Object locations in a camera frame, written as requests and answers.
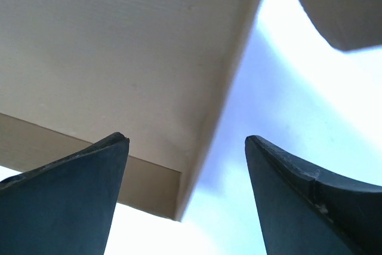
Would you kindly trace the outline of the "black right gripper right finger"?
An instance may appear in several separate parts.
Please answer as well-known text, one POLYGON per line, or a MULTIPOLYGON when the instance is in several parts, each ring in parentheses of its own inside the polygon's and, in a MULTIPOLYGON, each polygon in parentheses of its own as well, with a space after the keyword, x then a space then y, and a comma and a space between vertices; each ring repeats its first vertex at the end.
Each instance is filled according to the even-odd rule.
POLYGON ((380 254, 381 187, 301 159, 260 136, 245 156, 267 254, 380 254))

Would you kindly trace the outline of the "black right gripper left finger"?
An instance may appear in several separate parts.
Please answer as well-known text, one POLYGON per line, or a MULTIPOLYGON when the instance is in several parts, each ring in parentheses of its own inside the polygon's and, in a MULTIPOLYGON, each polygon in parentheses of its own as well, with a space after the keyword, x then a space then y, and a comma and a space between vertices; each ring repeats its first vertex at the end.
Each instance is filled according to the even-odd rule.
POLYGON ((103 254, 130 141, 99 142, 1 182, 2 254, 103 254))

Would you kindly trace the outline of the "brown cardboard box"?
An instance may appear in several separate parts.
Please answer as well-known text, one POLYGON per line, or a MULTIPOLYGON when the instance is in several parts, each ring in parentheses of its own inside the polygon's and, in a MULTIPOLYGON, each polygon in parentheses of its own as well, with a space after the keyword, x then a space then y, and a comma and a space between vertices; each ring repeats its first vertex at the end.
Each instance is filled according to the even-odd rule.
POLYGON ((1 0, 1 165, 114 133, 118 201, 180 221, 259 135, 381 184, 381 0, 1 0))

